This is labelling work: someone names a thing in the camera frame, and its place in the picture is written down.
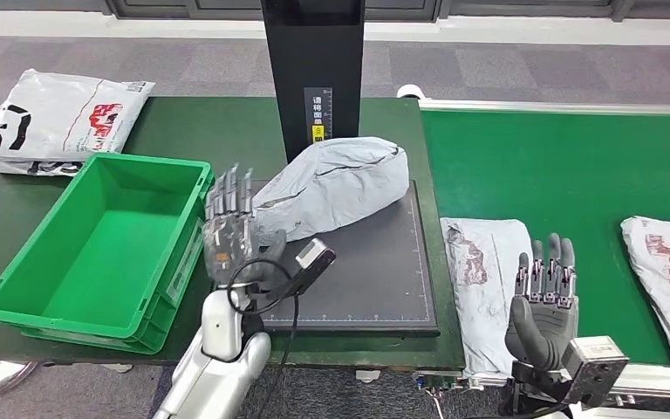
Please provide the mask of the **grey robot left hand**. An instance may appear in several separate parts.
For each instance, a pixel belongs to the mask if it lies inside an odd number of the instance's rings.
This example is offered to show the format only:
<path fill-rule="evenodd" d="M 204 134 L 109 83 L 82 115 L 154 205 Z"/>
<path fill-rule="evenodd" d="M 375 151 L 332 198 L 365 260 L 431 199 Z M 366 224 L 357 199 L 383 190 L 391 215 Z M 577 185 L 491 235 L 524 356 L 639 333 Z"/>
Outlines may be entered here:
<path fill-rule="evenodd" d="M 275 264 L 284 252 L 286 232 L 259 222 L 252 197 L 252 170 L 241 174 L 237 164 L 219 175 L 205 196 L 203 257 L 215 285 L 271 286 L 285 278 Z"/>

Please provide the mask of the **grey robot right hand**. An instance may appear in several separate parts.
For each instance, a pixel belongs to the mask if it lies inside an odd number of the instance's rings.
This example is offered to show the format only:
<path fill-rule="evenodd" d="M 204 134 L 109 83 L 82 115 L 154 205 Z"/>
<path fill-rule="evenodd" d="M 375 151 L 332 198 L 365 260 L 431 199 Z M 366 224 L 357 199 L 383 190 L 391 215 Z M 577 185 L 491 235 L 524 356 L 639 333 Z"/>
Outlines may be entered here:
<path fill-rule="evenodd" d="M 522 363 L 543 371 L 563 368 L 565 349 L 578 330 L 575 252 L 557 233 L 534 240 L 518 258 L 505 345 Z"/>

